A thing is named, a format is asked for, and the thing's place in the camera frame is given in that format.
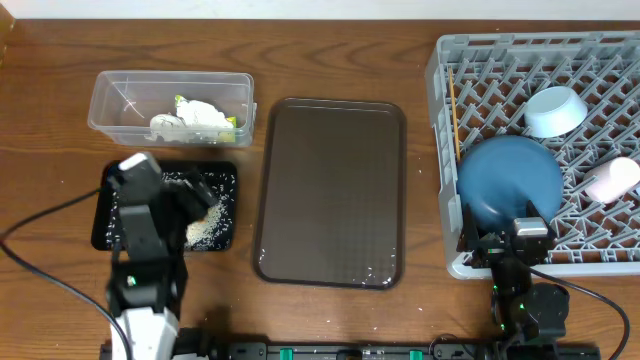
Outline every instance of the blue bowl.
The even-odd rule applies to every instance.
[[[562,204],[562,170],[549,150],[520,136],[499,136],[476,145],[458,167],[463,209],[471,206],[478,227],[507,231],[526,217],[531,200],[547,221]]]

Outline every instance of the wooden stick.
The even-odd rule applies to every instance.
[[[451,93],[451,114],[453,115],[453,139],[456,142],[456,160],[460,162],[460,137],[458,136],[458,116],[456,115],[456,95],[453,92],[453,71],[449,67],[449,92]]]

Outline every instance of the gray dish rack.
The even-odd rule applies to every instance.
[[[463,155],[479,142],[521,135],[549,149],[564,174],[564,201],[551,226],[559,237],[540,271],[556,276],[640,274],[640,195],[592,202],[584,174],[618,156],[640,161],[640,32],[445,35],[426,70],[429,118],[440,166],[447,267],[459,279],[490,278],[456,251],[462,230],[448,67],[452,67]],[[537,139],[524,105],[550,86],[570,86],[588,104],[587,119],[555,138]]]

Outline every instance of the clear plastic container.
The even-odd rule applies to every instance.
[[[176,141],[152,140],[151,118],[176,114],[175,97],[209,103],[235,129],[164,128]],[[89,127],[114,142],[132,146],[249,146],[253,140],[256,104],[253,78],[242,73],[186,71],[105,71],[98,75],[89,109]]]

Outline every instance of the wood grain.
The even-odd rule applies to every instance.
[[[109,161],[139,149],[88,128],[89,100],[104,70],[248,72],[256,84],[255,140],[245,149],[151,149],[160,158],[226,159],[239,173],[232,248],[189,253],[183,326],[222,337],[274,341],[430,342],[448,332],[495,333],[488,281],[454,280],[445,269],[435,139],[424,68],[447,33],[619,30],[640,23],[496,21],[18,21],[0,70],[0,226],[98,185]],[[296,96],[388,101],[408,119],[406,271],[386,292],[267,284],[250,267],[267,115]],[[21,230],[11,246],[29,261],[104,303],[108,254],[89,237],[96,200]],[[586,278],[629,313],[640,331],[640,278]],[[94,309],[0,257],[0,357],[94,359],[109,337]],[[571,292],[565,341],[595,342],[608,357],[622,322],[607,306]],[[624,359],[640,357],[631,341]]]

